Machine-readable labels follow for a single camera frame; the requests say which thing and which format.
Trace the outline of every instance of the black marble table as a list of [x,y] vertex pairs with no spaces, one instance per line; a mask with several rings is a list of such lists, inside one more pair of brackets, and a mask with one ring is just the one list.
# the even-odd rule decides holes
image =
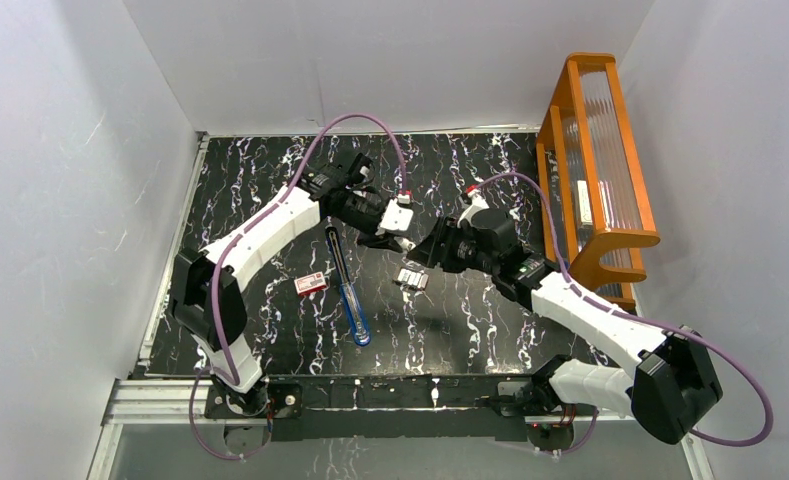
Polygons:
[[[202,248],[250,218],[294,173],[312,137],[214,138],[208,145],[182,244]],[[399,136],[415,203],[410,237],[423,238],[440,215],[458,212],[456,196],[504,171],[536,175],[534,134],[422,134]],[[397,188],[394,149],[377,135],[330,137],[313,158],[352,148],[377,161],[383,195]],[[519,219],[523,241],[543,250],[540,207],[523,182],[488,187],[489,204]],[[317,271],[332,274],[323,230],[335,224],[362,308],[370,345],[353,343],[337,289],[298,297],[293,280]],[[357,232],[324,221],[289,244],[251,282],[245,294],[245,335],[268,374],[414,375],[511,374],[535,371],[558,353],[605,362],[564,327],[502,298],[479,272],[429,270],[425,292],[393,283],[405,260],[355,245]],[[204,364],[197,346],[166,314],[159,322],[147,375],[191,376]]]

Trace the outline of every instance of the long blue object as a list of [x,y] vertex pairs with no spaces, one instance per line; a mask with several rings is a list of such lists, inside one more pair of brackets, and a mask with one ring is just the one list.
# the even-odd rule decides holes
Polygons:
[[353,340],[356,345],[364,347],[370,343],[370,329],[368,329],[362,306],[359,305],[356,289],[353,288],[353,283],[350,281],[350,272],[347,270],[347,262],[344,260],[344,252],[341,250],[341,236],[335,227],[326,227],[326,244],[329,246],[329,253],[335,260],[335,269],[340,279],[338,289],[341,291],[341,301],[344,302],[347,320],[353,331]]

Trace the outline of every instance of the gray wall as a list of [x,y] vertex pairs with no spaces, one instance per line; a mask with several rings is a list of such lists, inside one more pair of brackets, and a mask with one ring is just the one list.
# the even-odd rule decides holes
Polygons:
[[0,1],[0,478],[84,478],[195,143],[119,0]]
[[[653,0],[124,0],[198,130],[540,123],[565,57],[621,57]],[[367,122],[344,130],[371,129]]]
[[[721,479],[789,479],[789,2],[659,0],[621,65],[662,243],[645,251],[645,314],[692,325],[770,391],[750,449],[707,446]],[[759,402],[721,366],[703,430],[756,433]]]

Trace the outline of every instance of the purple cable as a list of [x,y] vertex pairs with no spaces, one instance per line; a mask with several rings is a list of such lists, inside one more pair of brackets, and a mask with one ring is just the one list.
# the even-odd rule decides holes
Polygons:
[[221,460],[244,460],[246,458],[252,457],[253,455],[259,453],[264,449],[264,447],[270,445],[270,436],[271,433],[268,430],[267,433],[267,440],[264,444],[254,448],[250,452],[242,453],[241,455],[227,455],[225,453],[220,453],[217,450],[211,448],[207,443],[203,436],[200,434],[200,430],[197,428],[197,422],[194,421],[194,398],[197,395],[197,387],[200,385],[200,379],[203,376],[203,372],[205,372],[205,368],[201,368],[197,371],[197,378],[194,379],[194,387],[191,389],[191,398],[188,400],[188,423],[191,424],[191,432],[194,433],[194,438],[197,439],[197,443],[203,447],[203,450],[207,451],[208,453],[214,455],[215,457]]
[[[306,164],[309,163],[309,159],[312,156],[312,152],[314,151],[315,147],[317,147],[320,140],[326,135],[326,133],[335,125],[347,120],[349,118],[364,118],[370,120],[371,122],[379,125],[382,130],[388,134],[388,138],[391,140],[391,143],[394,144],[394,151],[397,153],[397,160],[400,162],[400,193],[401,194],[408,194],[407,190],[407,182],[406,182],[406,159],[403,158],[403,151],[400,150],[400,144],[397,143],[397,137],[394,136],[394,133],[391,132],[391,129],[388,128],[382,120],[374,117],[373,115],[368,115],[366,113],[347,113],[336,117],[331,122],[329,122],[323,130],[318,133],[314,140],[312,140],[311,145],[309,148],[306,149],[306,153],[303,154],[303,160],[300,162],[300,165],[297,167],[297,171],[294,173],[294,176],[291,178],[291,182],[288,183],[288,188],[286,188],[285,193],[282,194],[279,199],[275,203],[273,203],[270,207],[265,209],[261,212],[260,215],[256,215],[252,222],[249,225],[244,227],[244,233],[249,232],[252,230],[253,227],[259,224],[265,217],[270,215],[276,208],[288,198],[288,195],[291,194],[291,190],[294,190],[294,187],[300,181],[300,177],[303,174],[303,170],[306,168]],[[217,260],[217,264],[214,266],[214,272],[211,275],[211,309],[214,315],[214,328],[217,330],[217,339],[220,342],[220,348],[223,350],[223,354],[226,356],[226,363],[229,364],[229,373],[219,369],[214,368],[212,369],[217,372],[220,376],[226,378],[229,377],[232,379],[232,385],[238,385],[241,382],[240,377],[238,376],[238,368],[235,365],[235,359],[232,358],[232,352],[229,350],[229,342],[226,340],[226,332],[223,331],[223,319],[220,317],[220,299],[218,298],[218,284],[220,282],[220,271],[223,269],[223,264],[226,262],[226,257],[229,256],[229,252],[238,245],[238,242],[243,237],[243,234],[238,234],[232,241],[229,242],[229,245],[223,250],[220,254],[220,257]]]
[[[541,203],[544,206],[544,211],[547,212],[547,220],[550,223],[550,236],[553,240],[553,253],[556,255],[556,262],[559,264],[559,269],[562,271],[562,276],[565,278],[565,281],[568,282],[571,291],[577,294],[577,296],[582,298],[589,305],[592,305],[604,312],[611,313],[612,315],[618,318],[629,320],[631,322],[641,323],[644,325],[649,325],[651,327],[656,327],[668,332],[675,333],[677,335],[681,335],[699,345],[706,347],[709,350],[712,350],[713,352],[717,353],[718,356],[720,356],[725,362],[732,365],[732,367],[735,368],[736,371],[739,372],[744,377],[745,380],[747,380],[750,386],[753,387],[753,390],[756,391],[756,394],[759,396],[759,400],[762,401],[762,408],[765,411],[765,424],[762,426],[762,430],[753,437],[744,440],[729,440],[725,438],[713,437],[711,435],[707,435],[697,430],[692,430],[691,433],[697,435],[703,440],[716,443],[718,445],[723,445],[726,447],[749,447],[752,445],[756,445],[762,442],[763,440],[765,440],[768,437],[768,435],[771,434],[771,429],[774,428],[774,410],[771,408],[771,399],[768,398],[768,394],[765,392],[765,389],[762,388],[762,385],[759,384],[759,380],[757,380],[756,377],[747,370],[747,367],[745,367],[741,362],[733,358],[729,353],[725,352],[723,348],[710,342],[709,340],[706,340],[700,335],[695,335],[693,333],[680,330],[677,327],[674,327],[664,322],[660,322],[658,320],[642,318],[621,310],[612,310],[612,307],[608,305],[604,305],[591,297],[585,296],[582,290],[580,290],[580,288],[571,278],[571,275],[568,273],[568,268],[565,266],[565,262],[562,261],[562,254],[559,252],[559,241],[557,240],[556,237],[556,224],[553,222],[553,213],[550,211],[550,203],[547,200],[547,196],[544,195],[544,192],[541,190],[538,184],[535,183],[535,181],[533,181],[531,178],[527,177],[526,175],[522,175],[518,172],[506,172],[506,173],[500,173],[494,175],[488,180],[485,180],[479,185],[477,185],[476,188],[482,188],[483,186],[503,177],[520,178],[525,182],[527,182],[532,188],[534,188],[536,192],[538,192],[538,196],[541,198]],[[592,424],[591,424],[592,430],[594,429],[595,418],[592,418]],[[576,446],[577,448],[581,446],[585,440],[587,440],[586,437],[583,437],[582,441]]]

